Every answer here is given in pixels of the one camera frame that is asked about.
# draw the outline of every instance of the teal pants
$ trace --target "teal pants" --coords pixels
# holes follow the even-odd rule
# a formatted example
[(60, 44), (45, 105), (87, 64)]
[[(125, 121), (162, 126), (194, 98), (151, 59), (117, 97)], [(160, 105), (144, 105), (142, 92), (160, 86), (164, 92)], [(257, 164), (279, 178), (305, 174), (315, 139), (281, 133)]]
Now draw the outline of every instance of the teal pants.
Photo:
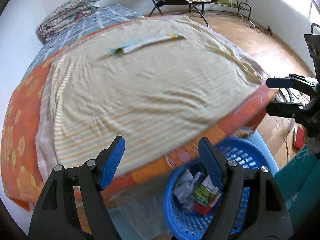
[(302, 225), (320, 198), (320, 160), (305, 154), (306, 149), (305, 145), (296, 158), (275, 174), (285, 202), (298, 193), (289, 209), (293, 230)]

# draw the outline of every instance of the blue laundry basket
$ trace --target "blue laundry basket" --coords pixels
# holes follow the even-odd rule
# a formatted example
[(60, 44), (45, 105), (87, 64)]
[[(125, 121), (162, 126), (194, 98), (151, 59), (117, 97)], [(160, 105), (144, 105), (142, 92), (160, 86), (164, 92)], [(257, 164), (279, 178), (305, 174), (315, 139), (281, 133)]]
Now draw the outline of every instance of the blue laundry basket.
[[(268, 161), (263, 153), (247, 140), (241, 138), (226, 138), (215, 147), (225, 155), (228, 161), (235, 160), (243, 168), (259, 169), (261, 166), (269, 167)], [(181, 204), (177, 200), (177, 197), (173, 195), (174, 185), (187, 168), (199, 162), (201, 162), (201, 160), (198, 158), (176, 169), (171, 174), (164, 192), (164, 220), (171, 233), (179, 240), (200, 240), (223, 200), (222, 194), (215, 206), (205, 216), (199, 213), (190, 214), (181, 210)], [(247, 209), (249, 191), (249, 187), (243, 188), (238, 214), (231, 234), (235, 234), (241, 230)]]

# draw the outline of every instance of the striped cloth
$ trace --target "striped cloth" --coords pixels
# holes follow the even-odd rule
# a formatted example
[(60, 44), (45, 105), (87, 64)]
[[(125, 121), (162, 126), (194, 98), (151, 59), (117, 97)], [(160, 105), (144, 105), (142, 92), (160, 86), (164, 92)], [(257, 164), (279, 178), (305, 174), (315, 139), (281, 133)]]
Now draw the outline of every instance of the striped cloth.
[[(186, 39), (108, 55), (109, 48), (163, 33)], [(58, 163), (79, 166), (122, 135), (126, 150), (117, 175), (190, 141), (261, 84), (255, 61), (185, 16), (144, 18), (108, 29), (77, 44), (52, 67)]]

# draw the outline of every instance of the bolt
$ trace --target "bolt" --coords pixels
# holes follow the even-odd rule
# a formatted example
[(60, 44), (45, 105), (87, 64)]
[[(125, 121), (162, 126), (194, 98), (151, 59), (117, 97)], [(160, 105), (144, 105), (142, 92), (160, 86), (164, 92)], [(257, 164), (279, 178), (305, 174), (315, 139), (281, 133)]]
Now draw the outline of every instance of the bolt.
[(266, 166), (262, 166), (262, 167), (261, 167), (261, 170), (262, 170), (263, 172), (267, 173), (267, 172), (269, 171), (269, 168), (266, 167)]
[(237, 162), (234, 160), (228, 161), (229, 166), (231, 167), (236, 167), (237, 166)]
[(55, 171), (61, 171), (62, 170), (62, 165), (58, 164), (54, 167)]
[(95, 160), (88, 160), (87, 161), (87, 165), (88, 166), (93, 166), (93, 165), (95, 165), (96, 164), (96, 161)]

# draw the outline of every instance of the bed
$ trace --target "bed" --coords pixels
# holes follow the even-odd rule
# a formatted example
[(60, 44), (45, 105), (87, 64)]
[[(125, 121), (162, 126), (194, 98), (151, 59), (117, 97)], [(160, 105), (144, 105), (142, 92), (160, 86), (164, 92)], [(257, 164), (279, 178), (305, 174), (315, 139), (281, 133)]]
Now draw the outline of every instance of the bed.
[[(44, 45), (26, 71), (21, 84), (12, 94), (6, 113), (1, 141), (1, 171), (4, 190), (8, 197), (28, 210), (28, 203), (35, 203), (52, 167), (58, 163), (54, 153), (39, 150), (36, 136), (40, 135), (39, 124), (43, 122), (42, 111), (47, 111), (43, 102), (49, 103), (50, 95), (47, 82), (54, 59), (65, 55), (77, 46), (97, 37), (100, 33), (113, 30), (117, 26), (128, 26), (132, 20), (139, 24), (141, 16), (121, 5), (100, 8), (91, 17), (83, 19)], [(222, 36), (210, 31), (232, 50), (249, 59), (249, 56)], [(231, 113), (220, 118), (205, 131), (197, 133), (186, 143), (173, 147), (165, 154), (128, 168), (116, 176), (111, 185), (103, 192), (105, 200), (137, 184), (149, 181), (157, 176), (169, 173), (178, 166), (198, 156), (197, 143), (201, 137), (208, 137), (212, 144), (218, 143), (243, 126), (255, 128), (265, 113), (266, 104), (276, 91), (265, 85), (266, 74), (260, 73), (262, 85)], [(43, 138), (50, 138), (50, 133)], [(45, 139), (43, 149), (52, 149), (52, 142)], [(76, 191), (76, 200), (81, 195)]]

